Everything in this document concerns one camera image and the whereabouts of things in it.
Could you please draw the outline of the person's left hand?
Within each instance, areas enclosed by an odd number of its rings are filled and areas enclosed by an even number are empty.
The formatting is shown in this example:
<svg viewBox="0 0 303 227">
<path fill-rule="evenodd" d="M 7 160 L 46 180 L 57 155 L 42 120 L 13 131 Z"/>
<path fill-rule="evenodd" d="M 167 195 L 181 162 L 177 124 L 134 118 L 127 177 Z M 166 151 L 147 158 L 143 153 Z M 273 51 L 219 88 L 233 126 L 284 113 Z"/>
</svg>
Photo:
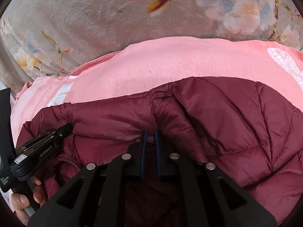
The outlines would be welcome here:
<svg viewBox="0 0 303 227">
<path fill-rule="evenodd" d="M 37 203 L 40 204 L 40 206 L 42 206 L 47 201 L 45 188 L 37 175 L 33 176 L 33 181 L 35 183 L 33 198 Z M 30 206 L 29 199 L 25 195 L 13 193 L 11 194 L 11 203 L 15 209 L 16 217 L 24 226 L 27 226 L 30 216 L 26 213 L 25 209 Z"/>
</svg>

